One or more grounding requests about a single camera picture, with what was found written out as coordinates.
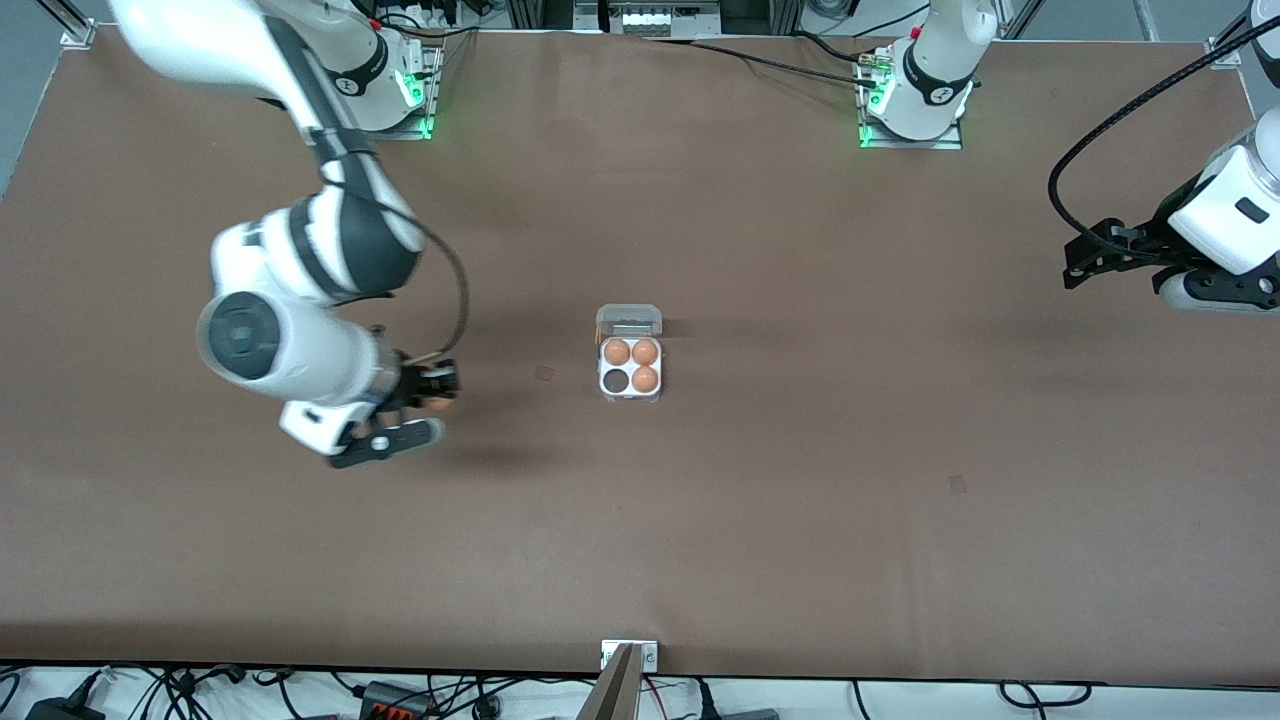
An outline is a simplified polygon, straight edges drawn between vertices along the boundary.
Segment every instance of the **open plastic container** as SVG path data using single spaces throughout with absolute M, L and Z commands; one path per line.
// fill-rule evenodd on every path
M 649 304 L 621 304 L 611 302 L 600 306 L 595 313 L 595 346 L 596 346 L 596 384 L 600 392 L 611 401 L 617 400 L 648 400 L 654 402 L 662 395 L 662 364 L 663 350 L 658 336 L 662 334 L 662 311 Z M 605 347 L 612 341 L 622 341 L 627 346 L 626 360 L 613 363 L 605 357 Z M 649 363 L 641 363 L 635 357 L 636 345 L 641 341 L 653 342 L 657 347 L 655 357 Z M 653 388 L 641 391 L 635 384 L 635 375 L 644 368 L 657 373 L 657 382 Z

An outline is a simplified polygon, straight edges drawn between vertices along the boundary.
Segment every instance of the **egg carton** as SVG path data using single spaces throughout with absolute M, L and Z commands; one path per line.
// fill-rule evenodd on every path
M 627 346 L 627 359 L 622 364 L 613 364 L 605 357 L 605 347 L 611 342 L 621 341 Z M 658 356 L 653 363 L 643 365 L 635 359 L 635 347 L 641 342 L 652 342 L 658 348 Z M 596 356 L 596 382 L 600 386 L 600 392 L 604 397 L 609 400 L 648 400 L 655 402 L 658 396 L 662 395 L 662 343 L 658 338 L 653 337 L 611 337 L 599 345 L 599 351 Z M 641 368 L 649 368 L 658 374 L 658 382 L 654 384 L 653 389 L 643 392 L 635 386 L 635 374 Z M 626 384 L 623 386 L 616 373 L 622 373 L 621 377 L 626 378 Z

